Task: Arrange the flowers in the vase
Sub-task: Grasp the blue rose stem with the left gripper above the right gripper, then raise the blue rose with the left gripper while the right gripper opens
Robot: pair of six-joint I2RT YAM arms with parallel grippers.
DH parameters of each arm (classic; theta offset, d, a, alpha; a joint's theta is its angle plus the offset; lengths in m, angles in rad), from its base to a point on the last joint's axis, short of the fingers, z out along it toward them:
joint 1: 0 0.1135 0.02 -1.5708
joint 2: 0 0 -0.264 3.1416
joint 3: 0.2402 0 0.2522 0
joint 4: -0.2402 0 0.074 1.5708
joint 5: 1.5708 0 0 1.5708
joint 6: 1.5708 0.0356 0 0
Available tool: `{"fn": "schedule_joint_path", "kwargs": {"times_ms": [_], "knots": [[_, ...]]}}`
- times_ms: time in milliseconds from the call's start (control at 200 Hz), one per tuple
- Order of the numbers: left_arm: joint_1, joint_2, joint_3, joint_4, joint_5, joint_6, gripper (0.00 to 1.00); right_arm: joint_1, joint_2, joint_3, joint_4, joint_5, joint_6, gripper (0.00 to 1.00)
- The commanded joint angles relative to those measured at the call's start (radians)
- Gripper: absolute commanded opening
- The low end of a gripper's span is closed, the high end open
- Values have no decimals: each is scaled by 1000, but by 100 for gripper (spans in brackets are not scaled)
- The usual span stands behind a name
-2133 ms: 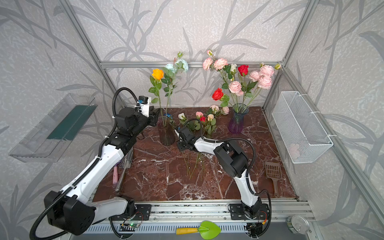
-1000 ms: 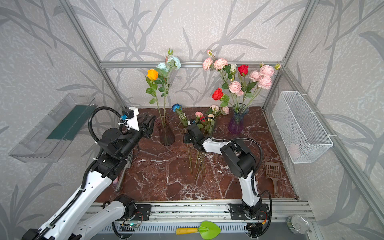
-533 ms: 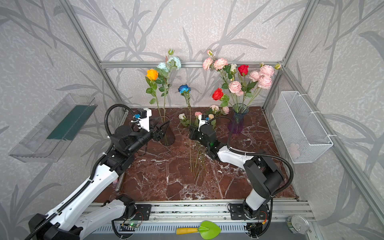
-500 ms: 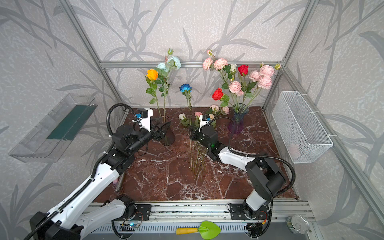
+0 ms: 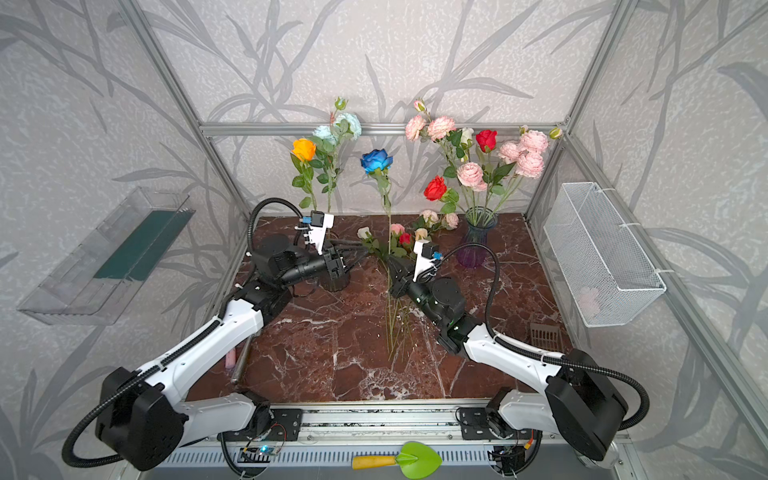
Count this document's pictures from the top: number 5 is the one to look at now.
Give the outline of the green stem small red rose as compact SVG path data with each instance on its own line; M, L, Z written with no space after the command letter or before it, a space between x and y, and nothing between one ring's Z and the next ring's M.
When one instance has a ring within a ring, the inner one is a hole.
M404 249L413 249L414 237L409 232L403 232L398 237L398 245Z

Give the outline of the white rose stem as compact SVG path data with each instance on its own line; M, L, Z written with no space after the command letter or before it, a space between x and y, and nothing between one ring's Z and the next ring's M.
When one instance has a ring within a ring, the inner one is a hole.
M387 264L390 254L390 244L388 240L380 240L372 233L369 227L360 228L357 231L357 236L370 255L374 256L383 265Z

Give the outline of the pink rosebud stem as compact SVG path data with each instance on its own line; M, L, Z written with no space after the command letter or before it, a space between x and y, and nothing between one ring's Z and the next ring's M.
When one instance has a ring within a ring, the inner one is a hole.
M393 252L400 246L400 237L406 232L405 227L399 223L393 223L389 226L389 251Z

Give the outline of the purple ribbed glass vase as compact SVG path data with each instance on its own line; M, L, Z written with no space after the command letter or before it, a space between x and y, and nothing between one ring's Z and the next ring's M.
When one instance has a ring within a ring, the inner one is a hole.
M498 216L487 207L473 207L467 211L466 221L468 227L461 244L469 244L469 247L461 248L456 256L461 266L475 269L484 263L488 255L487 250L477 247L477 244L488 243L489 232L497 225Z

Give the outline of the orange rose stem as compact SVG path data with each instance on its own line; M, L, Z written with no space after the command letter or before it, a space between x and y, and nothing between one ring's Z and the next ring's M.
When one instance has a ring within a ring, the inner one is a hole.
M295 140L290 153L291 162L297 171L297 175L292 179L291 184L294 188L304 193L299 206L301 208L312 207L313 210L316 210L318 207L317 198L313 191L314 168L311 165L315 153L316 145L306 138Z

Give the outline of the white blue flower stem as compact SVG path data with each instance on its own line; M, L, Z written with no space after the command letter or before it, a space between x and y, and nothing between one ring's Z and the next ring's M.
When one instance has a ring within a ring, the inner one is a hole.
M332 209L333 196L342 171L341 150L346 143L356 141L362 134L362 125L358 116L349 112L347 105L346 98L337 97L328 122L316 127L310 138L316 147L311 166L319 171L317 179L322 185L321 193L326 196L328 212Z

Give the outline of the white rosebud stem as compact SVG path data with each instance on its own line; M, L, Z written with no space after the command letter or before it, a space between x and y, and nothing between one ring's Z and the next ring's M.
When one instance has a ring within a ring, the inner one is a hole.
M460 145L462 147L470 147L473 142L474 130L469 127L462 129Z

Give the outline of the dark red rose stem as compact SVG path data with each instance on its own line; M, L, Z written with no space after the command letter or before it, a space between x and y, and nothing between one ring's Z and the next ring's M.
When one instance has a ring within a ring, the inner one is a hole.
M495 130L482 130L475 135L476 155L483 180L490 187L501 184L514 165L504 154L496 153L497 135Z

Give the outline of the dark glass cup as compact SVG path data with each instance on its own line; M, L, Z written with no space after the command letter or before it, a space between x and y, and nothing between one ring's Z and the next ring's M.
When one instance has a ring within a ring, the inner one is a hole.
M344 290L351 280L349 273L342 274L338 277L332 277L330 274L325 274L319 277L319 285L328 292L339 292Z

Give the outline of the small pink bud spray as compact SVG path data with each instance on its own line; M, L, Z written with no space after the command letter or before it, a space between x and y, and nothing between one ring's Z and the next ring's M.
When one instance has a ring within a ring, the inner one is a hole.
M426 228L429 236L440 230L455 230L459 226L459 217L456 213L439 214L433 210L424 210L413 224L414 232L418 228Z

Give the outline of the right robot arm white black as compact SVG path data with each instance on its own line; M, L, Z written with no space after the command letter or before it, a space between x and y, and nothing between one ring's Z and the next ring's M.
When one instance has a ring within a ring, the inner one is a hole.
M500 334L469 314L458 284L450 277L417 281L410 261L389 262L390 293L408 297L437 327L437 342L448 352L493 367L534 389L533 399L504 390L488 409L498 434L533 429L556 433L593 463L616 457L616 434L632 415L614 383L630 377L598 366L581 350L548 352Z

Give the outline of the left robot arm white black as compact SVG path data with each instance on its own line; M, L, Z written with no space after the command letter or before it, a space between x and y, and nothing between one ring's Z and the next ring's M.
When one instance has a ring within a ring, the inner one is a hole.
M292 286L347 274L351 250L335 240L320 250L304 250L284 235L265 238L251 254L246 282L217 315L155 360L134 371L118 368L104 379L99 405L78 425L94 425L96 437L114 452L93 465L126 460L147 471L180 446L226 432L267 432L273 422L270 403L259 394L239 390L190 401L188 392L228 352L281 314L293 298Z

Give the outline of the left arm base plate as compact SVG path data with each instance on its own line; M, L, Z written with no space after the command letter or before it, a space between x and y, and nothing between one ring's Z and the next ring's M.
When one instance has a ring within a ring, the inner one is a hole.
M243 440L295 442L299 438L303 410L279 408L271 410L269 416L259 415L257 423L240 434Z

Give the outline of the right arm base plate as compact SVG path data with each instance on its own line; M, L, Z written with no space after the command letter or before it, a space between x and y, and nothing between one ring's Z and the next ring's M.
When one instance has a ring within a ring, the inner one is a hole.
M504 440L514 436L514 430L493 409L459 407L455 418L463 440Z

